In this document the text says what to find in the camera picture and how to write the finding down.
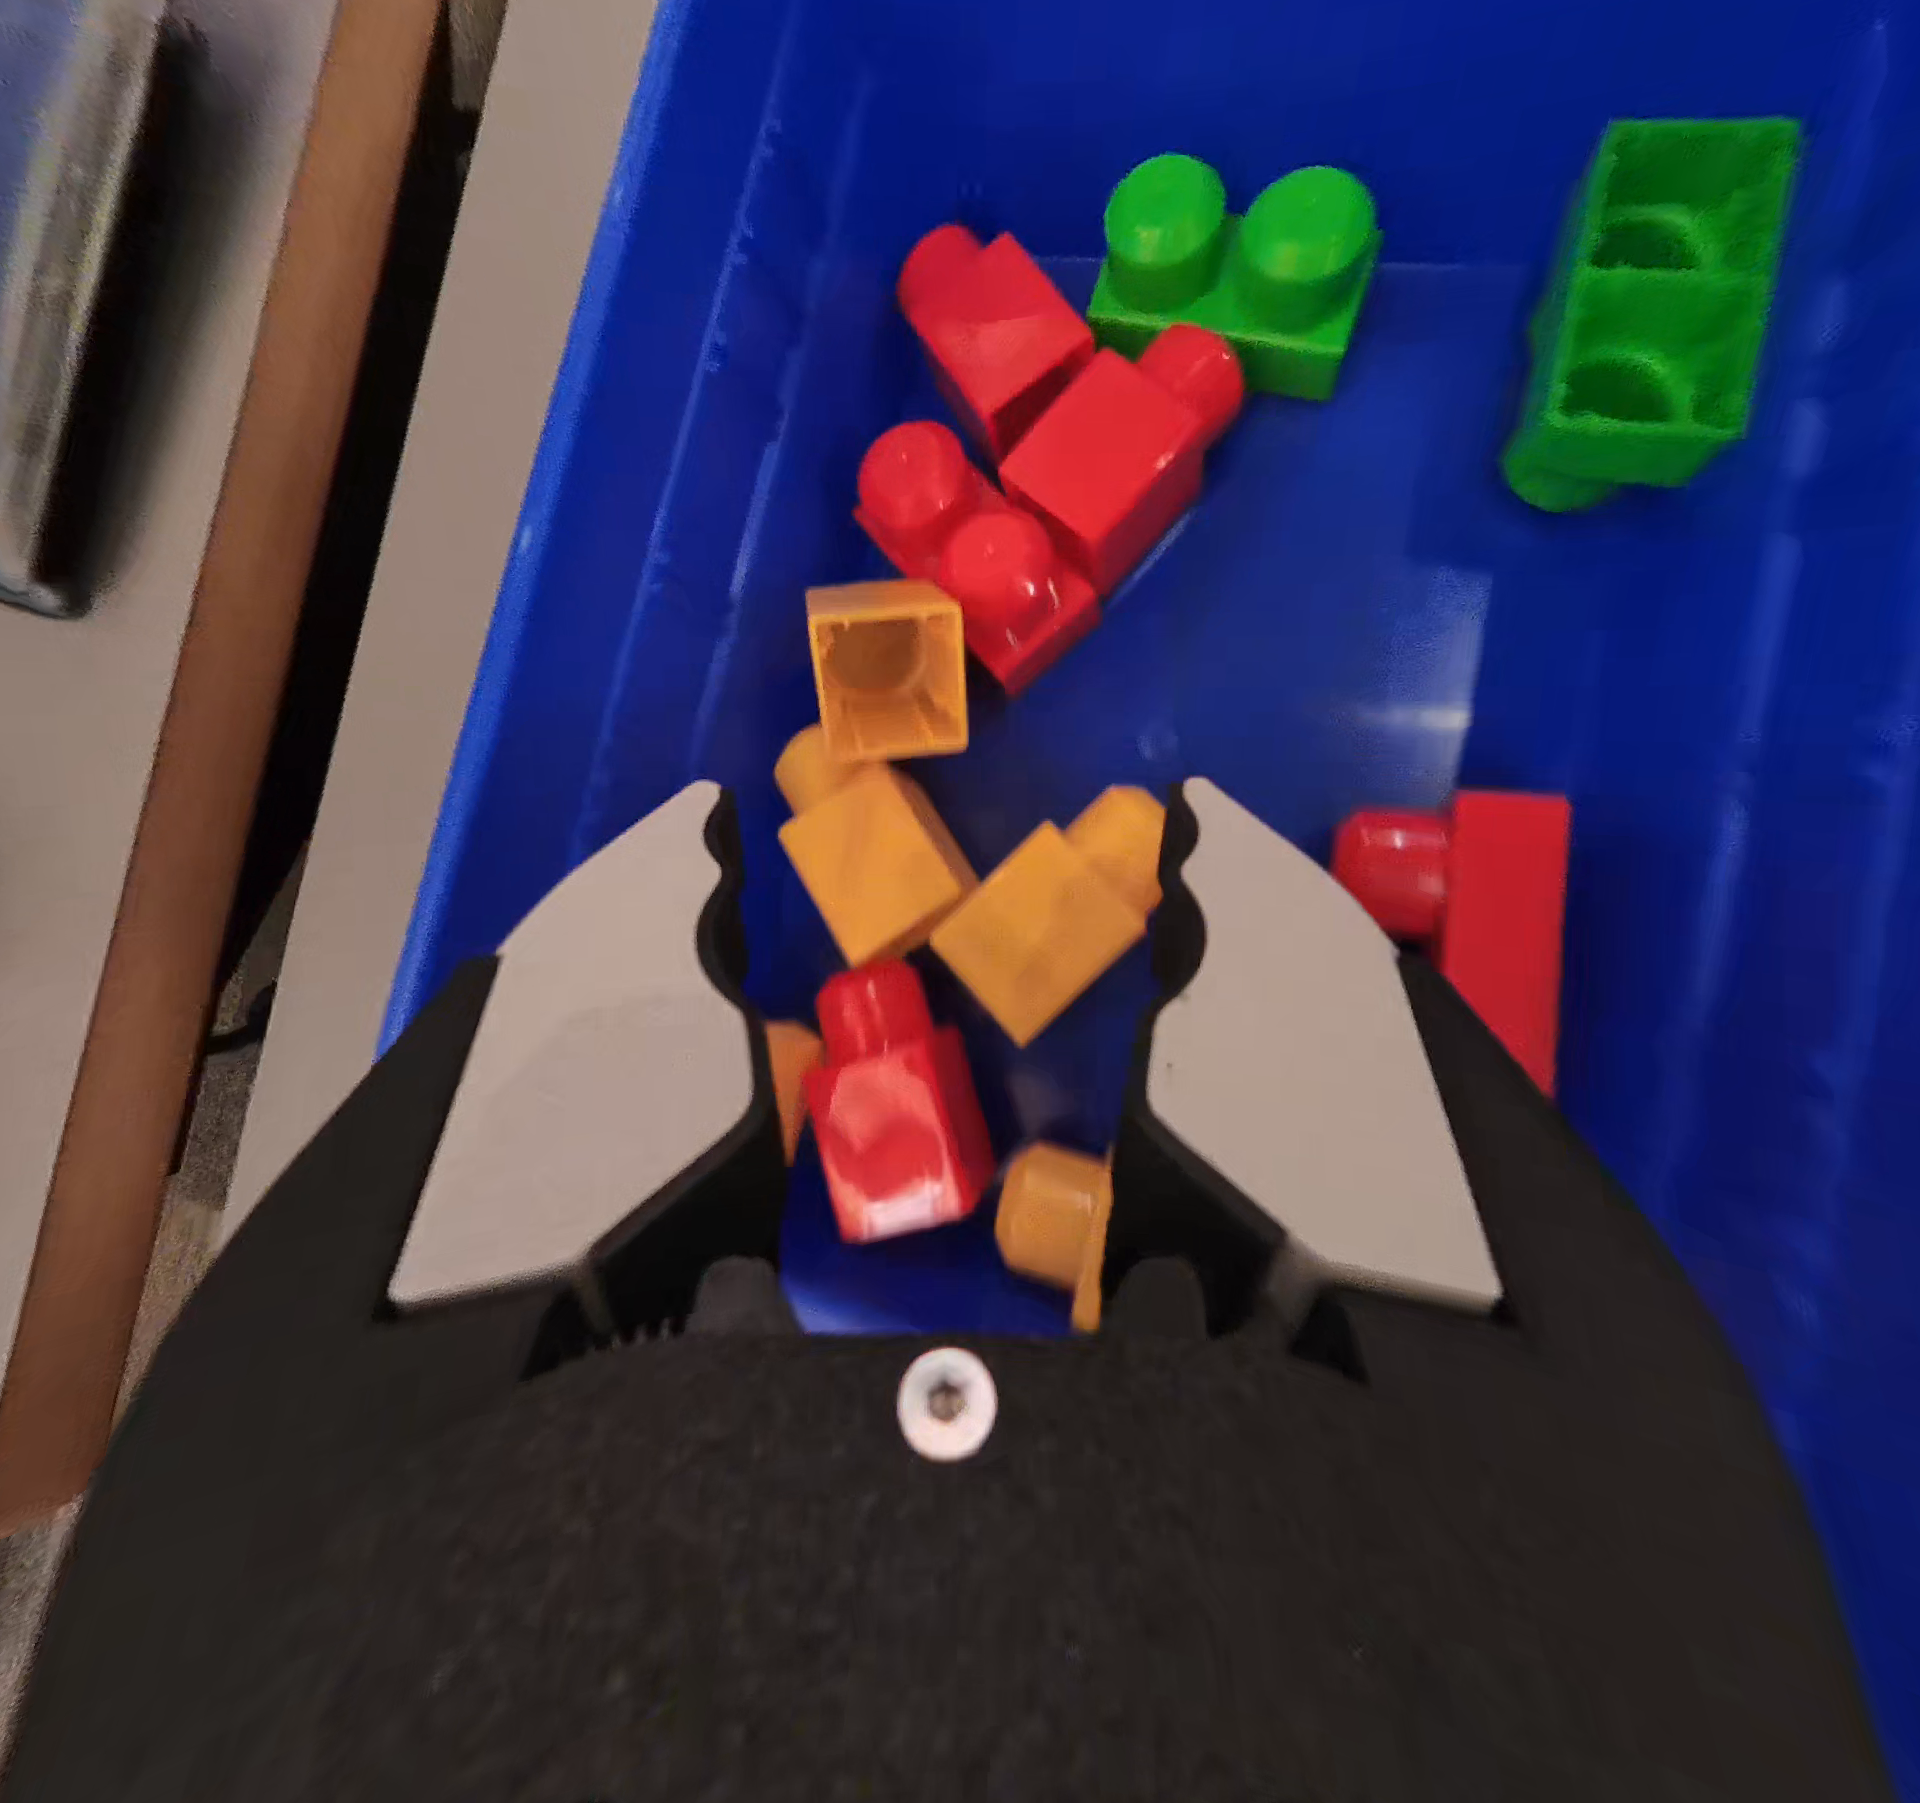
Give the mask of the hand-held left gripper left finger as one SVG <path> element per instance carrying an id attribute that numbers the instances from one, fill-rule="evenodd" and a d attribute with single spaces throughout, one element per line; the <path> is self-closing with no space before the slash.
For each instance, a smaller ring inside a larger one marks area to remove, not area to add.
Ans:
<path id="1" fill-rule="evenodd" d="M 436 1093 L 384 1295 L 399 1326 L 785 1342 L 785 1159 L 740 886 L 732 792 L 687 783 L 387 1045 Z"/>

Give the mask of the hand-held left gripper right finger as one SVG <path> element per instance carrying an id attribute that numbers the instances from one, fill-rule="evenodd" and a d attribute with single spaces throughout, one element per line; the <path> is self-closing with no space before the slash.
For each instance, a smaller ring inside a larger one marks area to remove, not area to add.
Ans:
<path id="1" fill-rule="evenodd" d="M 1110 1149 L 1108 1329 L 1500 1348 L 1497 1037 L 1221 783 L 1169 792 L 1155 994 Z"/>

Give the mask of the pile of colourful toy blocks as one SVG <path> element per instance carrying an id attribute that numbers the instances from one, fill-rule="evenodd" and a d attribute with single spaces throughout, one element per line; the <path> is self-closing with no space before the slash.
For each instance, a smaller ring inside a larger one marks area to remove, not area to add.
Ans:
<path id="1" fill-rule="evenodd" d="M 879 549 L 889 577 L 809 591 L 819 714 L 776 765 L 788 864 L 852 970 L 927 952 L 1026 1048 L 1146 939 L 1157 783 L 1237 774 L 1284 835 L 1330 832 L 1333 879 L 1551 1095 L 1570 783 L 1500 765 L 1387 807 L 1386 764 L 1441 705 L 1352 675 L 1382 629 L 1387 666 L 1453 659 L 1444 625 L 1357 605 L 1386 600 L 1387 526 L 1441 591 L 1419 479 L 1434 448 L 1476 446 L 1430 397 L 1382 395 L 1428 352 L 1415 311 L 1452 344 L 1466 271 L 1394 265 L 1371 311 L 1381 216 L 1336 166 L 1237 212 L 1212 162 L 1155 156 L 1100 237 L 1069 294 L 1010 231 L 932 224 L 894 289 L 943 424 L 1048 526 L 1100 624 L 1003 694 L 957 603 Z"/>

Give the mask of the blue plastic bin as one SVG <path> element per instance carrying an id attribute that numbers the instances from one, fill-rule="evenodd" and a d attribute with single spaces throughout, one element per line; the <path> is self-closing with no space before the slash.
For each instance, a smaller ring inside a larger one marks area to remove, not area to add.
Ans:
<path id="1" fill-rule="evenodd" d="M 1547 519 L 1500 481 L 1602 127 L 1802 124 L 1750 434 Z M 1914 0 L 660 0 L 379 1039 L 687 779 L 734 788 L 749 973 L 828 940 L 773 832 L 804 591 L 937 397 L 894 278 L 1012 231 L 1069 292 L 1137 161 L 1375 196 L 1330 401 L 931 794 L 988 868 L 1113 781 L 1355 807 L 1561 792 L 1561 1102 L 1690 1266 L 1835 1574 L 1914 1617 Z"/>

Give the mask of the brown-edged side table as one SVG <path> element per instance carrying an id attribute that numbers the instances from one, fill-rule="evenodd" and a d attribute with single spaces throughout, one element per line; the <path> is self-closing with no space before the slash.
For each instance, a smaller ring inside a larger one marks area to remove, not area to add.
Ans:
<path id="1" fill-rule="evenodd" d="M 442 0 L 175 0 L 89 607 L 5 607 L 5 1537 L 99 1465 Z"/>

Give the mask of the grey rounded device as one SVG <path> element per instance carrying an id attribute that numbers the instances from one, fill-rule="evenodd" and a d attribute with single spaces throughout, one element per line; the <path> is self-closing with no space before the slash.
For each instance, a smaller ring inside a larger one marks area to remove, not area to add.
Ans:
<path id="1" fill-rule="evenodd" d="M 1 0 L 1 600 L 84 615 L 164 240 L 177 0 Z"/>

